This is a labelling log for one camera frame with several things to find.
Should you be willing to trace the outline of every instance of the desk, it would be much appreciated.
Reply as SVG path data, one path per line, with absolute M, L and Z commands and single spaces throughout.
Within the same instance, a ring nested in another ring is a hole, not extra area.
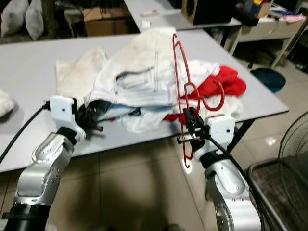
M 0 86 L 16 102 L 7 121 L 0 122 L 0 153 L 17 130 L 37 111 L 43 100 L 55 94 L 55 62 L 71 61 L 94 47 L 103 47 L 115 54 L 136 35 L 73 38 L 0 46 Z M 239 72 L 247 90 L 242 97 L 244 112 L 237 121 L 246 121 L 287 112 L 288 108 L 203 30 L 180 31 L 188 59 L 203 59 L 228 65 Z M 76 145 L 73 156 L 86 155 L 126 145 L 172 137 L 180 132 L 178 122 L 162 122 L 159 130 L 143 134 L 127 133 L 120 123 L 103 122 L 103 133 L 94 133 L 89 140 Z M 24 130 L 0 165 L 0 172 L 25 167 L 31 153 L 47 135 L 55 131 L 50 112 L 43 111 Z
M 295 23 L 287 23 L 286 21 L 276 21 L 272 18 L 260 18 L 258 25 L 253 27 L 242 26 L 231 36 L 233 44 L 229 50 L 230 54 L 234 53 L 239 42 L 286 39 L 282 49 L 271 65 L 271 68 L 274 68 L 303 23 L 304 20 Z
M 139 31 L 147 30 L 142 27 L 143 21 L 151 22 L 151 27 L 172 26 L 176 30 L 191 30 L 198 28 L 209 28 L 219 26 L 240 26 L 242 23 L 232 18 L 229 23 L 218 24 L 203 24 L 192 25 L 181 14 L 181 9 L 175 9 L 167 0 L 124 0 L 131 16 L 133 17 Z M 141 17 L 140 13 L 143 11 L 157 10 L 158 15 Z

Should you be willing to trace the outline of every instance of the tile floor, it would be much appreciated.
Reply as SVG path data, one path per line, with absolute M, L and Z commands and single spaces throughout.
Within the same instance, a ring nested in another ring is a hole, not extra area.
M 287 128 L 308 110 L 308 75 L 290 62 L 276 69 L 287 79 L 277 96 L 291 111 L 253 124 L 232 151 L 243 168 L 276 157 Z M 49 221 L 60 231 L 88 231 L 100 224 L 119 231 L 161 231 L 168 223 L 187 231 L 216 231 L 213 204 L 204 197 L 204 170 L 194 161 L 185 170 L 181 153 L 170 139 L 73 159 Z M 11 208 L 19 174 L 0 174 L 1 213 Z

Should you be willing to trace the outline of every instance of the gray pillow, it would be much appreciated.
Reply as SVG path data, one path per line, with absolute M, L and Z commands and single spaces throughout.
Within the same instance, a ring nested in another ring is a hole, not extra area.
M 34 41 L 43 34 L 44 22 L 41 0 L 32 0 L 26 12 L 26 28 Z
M 24 24 L 28 0 L 12 0 L 1 15 L 1 36 L 12 35 L 18 32 Z

